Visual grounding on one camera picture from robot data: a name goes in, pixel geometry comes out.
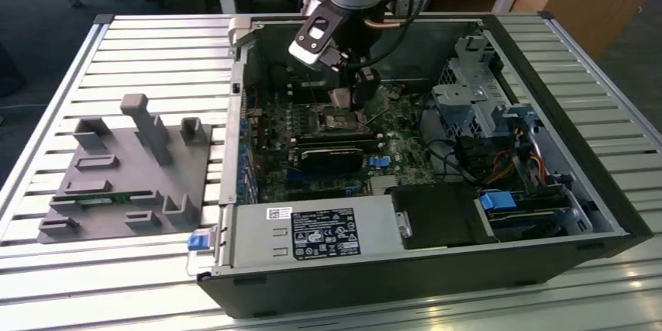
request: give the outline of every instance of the white label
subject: white label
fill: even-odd
[[[267,209],[267,220],[289,219],[292,207],[275,207]]]
[[[356,248],[356,247],[359,247],[357,242],[345,242],[345,243],[339,243],[337,245],[339,245],[337,248]]]

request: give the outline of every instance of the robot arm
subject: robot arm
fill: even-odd
[[[289,45],[289,53],[308,66],[324,68],[333,78],[329,80],[337,81],[331,93],[333,103],[360,109],[379,87],[379,72],[372,65],[404,39],[425,0],[305,0],[304,3],[308,18]],[[385,22],[388,11],[404,19]],[[399,29],[399,36],[392,46],[372,56],[369,48],[387,29]]]

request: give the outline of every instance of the metal bracket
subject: metal bracket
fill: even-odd
[[[252,39],[252,18],[249,16],[237,16],[229,19],[227,25],[227,38],[229,46],[239,48]]]

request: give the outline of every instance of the power supply label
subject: power supply label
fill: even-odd
[[[359,255],[353,209],[292,212],[292,242],[297,260]]]

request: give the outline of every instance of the barcode sticker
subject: barcode sticker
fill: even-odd
[[[267,209],[267,220],[289,219],[292,207],[275,207]]]

